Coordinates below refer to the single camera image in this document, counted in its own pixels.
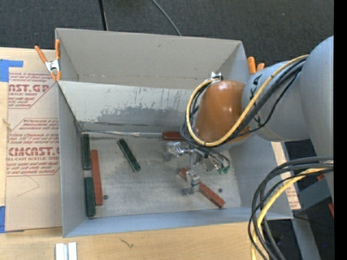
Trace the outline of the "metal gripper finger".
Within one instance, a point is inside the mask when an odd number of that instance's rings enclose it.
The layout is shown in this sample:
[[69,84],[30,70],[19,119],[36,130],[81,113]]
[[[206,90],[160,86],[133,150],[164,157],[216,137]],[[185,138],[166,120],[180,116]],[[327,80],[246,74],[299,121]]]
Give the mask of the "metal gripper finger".
[[183,193],[192,195],[198,192],[200,190],[200,176],[195,171],[186,171],[184,175],[187,187],[183,189]]
[[178,158],[181,156],[181,143],[179,141],[169,141],[165,145],[163,153],[164,160],[170,161],[173,157]]

